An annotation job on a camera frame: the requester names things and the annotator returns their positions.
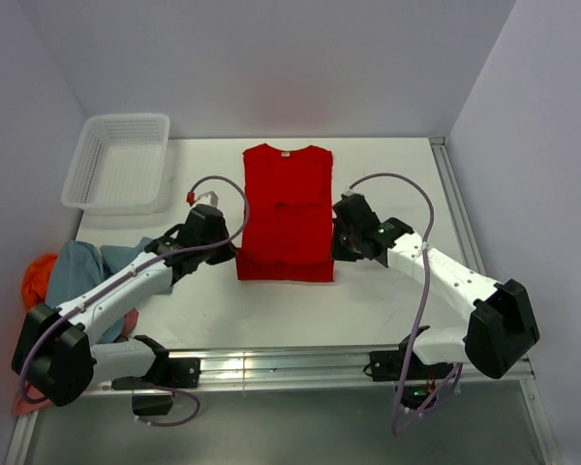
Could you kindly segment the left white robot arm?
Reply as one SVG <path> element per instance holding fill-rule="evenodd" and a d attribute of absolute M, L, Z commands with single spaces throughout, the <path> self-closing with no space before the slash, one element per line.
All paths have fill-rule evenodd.
<path fill-rule="evenodd" d="M 89 386 L 134 378 L 148 387 L 169 374 L 168 350 L 138 335 L 103 344 L 101 336 L 152 295 L 194 273 L 201 264 L 234 259 L 224 214 L 195 204 L 186 220 L 151 240 L 144 250 L 99 286 L 56 307 L 39 304 L 24 319 L 12 369 L 56 406 L 65 406 Z"/>

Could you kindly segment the blue grey t shirt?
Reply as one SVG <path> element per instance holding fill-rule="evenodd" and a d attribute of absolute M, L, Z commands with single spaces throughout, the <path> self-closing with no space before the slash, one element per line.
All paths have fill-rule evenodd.
<path fill-rule="evenodd" d="M 151 237 L 143 237 L 135 246 L 100 248 L 85 241 L 66 242 L 49 275 L 45 304 L 56 308 L 90 292 L 133 261 L 151 241 Z"/>

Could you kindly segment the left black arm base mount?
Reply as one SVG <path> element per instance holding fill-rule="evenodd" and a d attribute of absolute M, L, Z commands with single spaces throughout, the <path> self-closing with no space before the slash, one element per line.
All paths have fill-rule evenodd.
<path fill-rule="evenodd" d="M 132 412 L 140 422 L 156 427 L 171 427 L 193 420 L 201 403 L 191 393 L 199 384 L 200 359 L 197 357 L 170 358 L 155 381 L 142 378 L 122 378 L 111 382 L 111 388 L 131 391 Z M 162 421 L 181 400 L 189 400 L 193 411 L 183 419 Z"/>

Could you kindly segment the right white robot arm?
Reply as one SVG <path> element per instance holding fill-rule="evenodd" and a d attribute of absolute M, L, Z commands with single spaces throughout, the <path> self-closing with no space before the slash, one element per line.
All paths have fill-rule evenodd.
<path fill-rule="evenodd" d="M 397 218 L 381 221 L 359 194 L 333 206 L 332 257 L 338 262 L 376 261 L 401 272 L 437 295 L 462 318 L 459 326 L 418 329 L 393 356 L 373 357 L 380 378 L 402 373 L 415 379 L 436 370 L 443 376 L 469 363 L 491 379 L 502 378 L 539 340 L 526 288 L 477 274 L 429 246 Z"/>

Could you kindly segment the red t shirt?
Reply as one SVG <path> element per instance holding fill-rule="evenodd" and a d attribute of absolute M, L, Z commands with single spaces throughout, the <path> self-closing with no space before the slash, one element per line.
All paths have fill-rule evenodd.
<path fill-rule="evenodd" d="M 236 257 L 241 281 L 330 283 L 332 152 L 285 151 L 266 143 L 243 152 L 250 209 Z"/>

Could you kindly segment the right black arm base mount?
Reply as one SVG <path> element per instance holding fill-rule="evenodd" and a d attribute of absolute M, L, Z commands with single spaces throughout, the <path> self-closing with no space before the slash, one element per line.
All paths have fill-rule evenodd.
<path fill-rule="evenodd" d="M 373 351 L 363 373 L 373 382 L 398 382 L 402 375 L 405 352 L 402 350 Z M 437 380 L 444 379 L 454 368 L 453 364 L 438 363 L 424 365 L 416 355 L 412 355 L 403 389 L 401 403 L 416 410 L 426 398 L 436 390 Z"/>

